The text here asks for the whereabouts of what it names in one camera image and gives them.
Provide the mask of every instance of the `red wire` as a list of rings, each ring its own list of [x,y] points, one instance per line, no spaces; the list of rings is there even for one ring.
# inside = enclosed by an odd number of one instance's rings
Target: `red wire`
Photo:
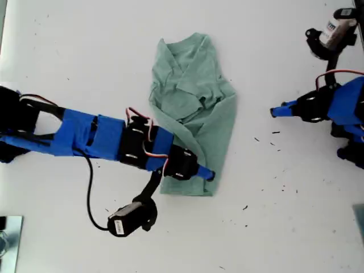
[[[364,75],[364,72],[357,71],[357,70],[351,70],[351,69],[332,69],[332,70],[329,70],[329,71],[327,71],[327,72],[325,72],[325,73],[317,76],[317,78],[316,78],[316,91],[319,91],[319,89],[320,89],[320,83],[319,83],[320,77],[325,76],[327,74],[340,73],[340,72],[346,72],[346,73]]]
[[[151,142],[151,138],[150,138],[150,134],[152,132],[152,128],[153,128],[154,122],[153,119],[150,120],[150,125],[149,125],[149,130],[148,130],[148,141]]]
[[[129,114],[128,108],[125,108],[125,114],[126,114],[126,118],[127,118],[127,124],[129,124],[129,122],[130,122],[130,114]]]
[[[146,118],[146,119],[150,119],[150,117],[147,117],[145,115],[142,115],[141,113],[139,113],[138,111],[136,111],[134,108],[132,107],[128,107],[130,111],[132,111],[134,114],[140,116],[140,117],[143,117],[143,118]]]
[[[168,155],[165,155],[165,154],[153,154],[151,152],[147,152],[144,142],[143,142],[143,150],[147,156],[150,156],[152,158],[168,158]]]
[[[164,162],[164,164],[163,164],[162,176],[164,176],[164,171],[165,171],[165,170],[166,170],[166,168],[167,168],[168,161],[169,161],[169,159],[167,158],[167,159],[166,159],[166,162]]]

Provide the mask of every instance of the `black bracket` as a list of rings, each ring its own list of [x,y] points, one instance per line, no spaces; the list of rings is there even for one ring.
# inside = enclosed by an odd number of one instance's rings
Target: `black bracket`
[[[318,91],[311,91],[297,99],[297,103],[291,106],[292,115],[301,117],[303,121],[317,123],[323,120],[329,120],[327,113],[329,111],[334,92],[340,85],[328,87],[327,85]]]
[[[197,156],[190,150],[172,145],[164,175],[178,180],[188,180],[196,175],[197,171]]]
[[[12,135],[43,144],[42,139],[51,135],[34,135],[36,121],[40,111],[54,114],[62,120],[64,108],[44,104],[29,99],[20,100],[20,94],[13,90],[0,86],[0,135]],[[15,157],[23,155],[29,150],[18,148],[4,142],[0,142],[0,162],[9,163]]]
[[[337,156],[341,159],[346,159],[353,162],[357,167],[364,169],[364,143],[349,141],[344,148],[337,150]]]
[[[6,217],[0,216],[0,231],[5,230],[6,228]]]
[[[146,118],[133,116],[130,124],[123,128],[119,147],[121,163],[145,169],[148,156],[143,149],[143,145],[149,148],[148,145],[150,144],[146,141],[149,129],[146,126],[147,123]],[[152,132],[156,133],[156,126],[154,126]]]

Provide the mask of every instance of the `metal plate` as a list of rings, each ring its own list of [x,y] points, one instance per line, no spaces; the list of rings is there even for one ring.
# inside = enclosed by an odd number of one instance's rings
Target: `metal plate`
[[[1,53],[1,40],[5,22],[5,11],[6,11],[7,0],[0,0],[0,53]]]
[[[364,243],[364,204],[357,204],[353,206],[355,217],[359,225],[360,233]]]
[[[9,248],[0,260],[0,273],[15,273],[22,224],[22,216],[6,216],[6,226],[4,232],[7,234]]]

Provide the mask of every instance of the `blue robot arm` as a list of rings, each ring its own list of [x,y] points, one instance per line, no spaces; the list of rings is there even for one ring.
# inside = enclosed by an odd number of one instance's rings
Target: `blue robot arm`
[[[346,159],[364,168],[364,77],[356,78],[341,86],[336,82],[336,72],[362,72],[335,70],[340,53],[347,46],[355,45],[355,29],[362,16],[359,9],[339,9],[329,21],[324,31],[311,28],[306,31],[307,43],[312,53],[321,60],[327,60],[326,85],[307,93],[280,107],[271,108],[272,117],[300,117],[305,122],[332,121],[331,135],[347,138],[346,147],[337,151],[341,159]]]
[[[95,227],[108,230],[114,236],[126,237],[140,226],[144,230],[150,230],[158,214],[151,196],[162,176],[172,176],[178,180],[199,176],[207,182],[214,179],[215,173],[200,166],[192,151],[173,144],[173,134],[154,126],[148,118],[136,111],[138,115],[128,115],[127,121],[124,121],[31,100],[4,87],[0,87],[0,90],[0,161],[9,163],[16,156],[29,151],[85,157],[90,166],[87,198],[89,218]],[[34,134],[41,111],[62,121],[54,134]],[[90,158],[118,161],[152,172],[142,193],[131,204],[112,214],[107,227],[99,226],[91,214],[93,168]]]

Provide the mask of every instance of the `white table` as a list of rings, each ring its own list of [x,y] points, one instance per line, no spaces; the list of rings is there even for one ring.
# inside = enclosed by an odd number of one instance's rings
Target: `white table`
[[[149,233],[123,239],[92,226],[83,158],[33,152],[0,165],[0,214],[24,216],[17,273],[363,272],[351,206],[364,202],[364,171],[336,157],[345,141],[329,136],[329,122],[269,113],[313,90],[326,63],[310,54],[305,31],[322,29],[345,6],[351,1],[9,0],[0,81],[10,88],[87,113],[125,118],[133,106],[152,114],[159,39],[197,31],[212,37],[239,96],[218,192],[155,194],[160,214]],[[364,69],[361,41],[338,68]],[[149,174],[93,164],[92,210],[105,225]]]

